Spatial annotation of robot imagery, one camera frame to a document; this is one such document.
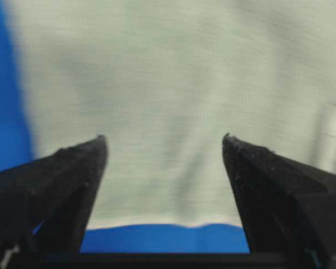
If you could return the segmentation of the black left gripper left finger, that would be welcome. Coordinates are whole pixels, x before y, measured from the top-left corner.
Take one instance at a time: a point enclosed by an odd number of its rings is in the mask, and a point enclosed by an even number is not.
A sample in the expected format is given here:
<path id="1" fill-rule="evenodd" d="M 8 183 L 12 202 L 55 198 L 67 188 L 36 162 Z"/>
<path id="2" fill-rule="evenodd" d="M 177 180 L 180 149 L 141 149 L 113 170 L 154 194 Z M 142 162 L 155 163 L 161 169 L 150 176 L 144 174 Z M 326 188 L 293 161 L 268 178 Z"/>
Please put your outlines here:
<path id="1" fill-rule="evenodd" d="M 105 136 L 0 171 L 0 268 L 8 251 L 78 252 L 109 158 Z"/>

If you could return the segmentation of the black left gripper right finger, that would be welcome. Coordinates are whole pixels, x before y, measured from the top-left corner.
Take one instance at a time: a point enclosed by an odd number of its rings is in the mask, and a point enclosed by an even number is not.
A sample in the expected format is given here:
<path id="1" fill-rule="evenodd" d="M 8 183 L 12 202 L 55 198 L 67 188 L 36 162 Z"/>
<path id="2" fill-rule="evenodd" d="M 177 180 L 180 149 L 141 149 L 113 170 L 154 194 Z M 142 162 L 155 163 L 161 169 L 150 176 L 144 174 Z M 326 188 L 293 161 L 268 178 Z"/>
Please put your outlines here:
<path id="1" fill-rule="evenodd" d="M 336 175 L 232 135 L 222 158 L 253 266 L 336 268 Z"/>

